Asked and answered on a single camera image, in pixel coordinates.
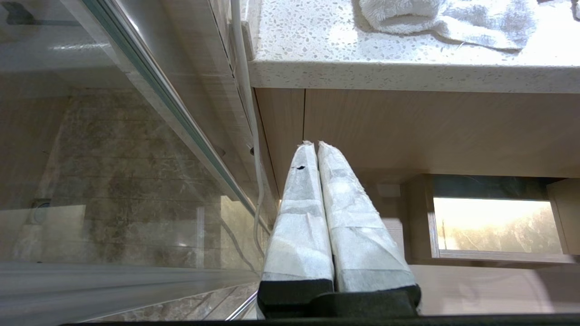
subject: cabinet door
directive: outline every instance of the cabinet door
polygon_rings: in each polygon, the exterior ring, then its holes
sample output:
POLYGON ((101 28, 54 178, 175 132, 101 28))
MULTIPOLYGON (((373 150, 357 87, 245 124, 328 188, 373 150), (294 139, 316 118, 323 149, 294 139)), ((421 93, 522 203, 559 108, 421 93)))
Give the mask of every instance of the cabinet door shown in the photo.
POLYGON ((564 253, 580 255, 580 180, 566 179, 548 185, 556 228, 564 253))
POLYGON ((256 88, 278 193, 284 184, 296 146, 304 131, 304 89, 256 88))
POLYGON ((304 138, 362 182, 418 173, 580 178, 577 94, 307 89, 304 138))

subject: white countertop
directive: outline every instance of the white countertop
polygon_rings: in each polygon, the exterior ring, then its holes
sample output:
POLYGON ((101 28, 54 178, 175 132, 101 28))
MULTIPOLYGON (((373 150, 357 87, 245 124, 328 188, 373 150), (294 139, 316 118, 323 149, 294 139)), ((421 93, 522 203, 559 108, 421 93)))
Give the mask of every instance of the white countertop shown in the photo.
POLYGON ((264 88, 580 93, 580 21, 571 0, 539 4, 520 52, 435 33, 374 31, 357 0, 262 0, 251 83, 264 88))

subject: electrical cord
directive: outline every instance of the electrical cord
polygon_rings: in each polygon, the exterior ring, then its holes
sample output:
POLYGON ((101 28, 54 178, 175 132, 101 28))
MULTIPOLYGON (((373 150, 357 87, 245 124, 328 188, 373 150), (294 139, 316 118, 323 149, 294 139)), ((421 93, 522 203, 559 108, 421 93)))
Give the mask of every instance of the electrical cord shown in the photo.
POLYGON ((256 215, 254 216, 253 237, 256 248, 260 255, 264 257, 264 252, 260 242, 258 241, 258 221, 260 219, 260 209, 264 201, 264 184, 262 180, 262 165, 260 158, 260 143, 258 138, 258 122, 256 120, 256 111, 253 106, 252 91, 250 90, 250 77, 248 73, 248 59, 244 47, 244 39, 242 38, 242 22, 240 13, 240 0, 231 0, 231 22, 234 31, 235 52, 238 55, 240 72, 239 82, 242 94, 245 98, 245 106, 248 110, 250 129, 252 131, 253 149, 254 149, 254 166, 256 168, 256 181, 258 183, 258 204, 256 206, 256 215))

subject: white wrapping paper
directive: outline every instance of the white wrapping paper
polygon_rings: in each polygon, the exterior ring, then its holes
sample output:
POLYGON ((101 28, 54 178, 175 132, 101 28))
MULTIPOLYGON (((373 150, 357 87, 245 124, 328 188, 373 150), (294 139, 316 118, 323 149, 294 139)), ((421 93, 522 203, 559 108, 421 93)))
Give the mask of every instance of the white wrapping paper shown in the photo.
POLYGON ((274 231, 266 252, 263 281, 334 279, 314 144, 294 154, 274 231))
POLYGON ((320 142, 320 180, 339 292, 415 285, 405 259, 342 153, 320 142))

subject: countertop edge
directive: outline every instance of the countertop edge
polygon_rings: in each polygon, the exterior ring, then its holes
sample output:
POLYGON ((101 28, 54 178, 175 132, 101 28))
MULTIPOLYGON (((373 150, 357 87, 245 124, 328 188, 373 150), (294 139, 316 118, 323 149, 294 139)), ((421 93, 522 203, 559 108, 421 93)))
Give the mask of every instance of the countertop edge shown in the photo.
POLYGON ((256 88, 580 93, 580 67, 260 60, 248 65, 256 88))

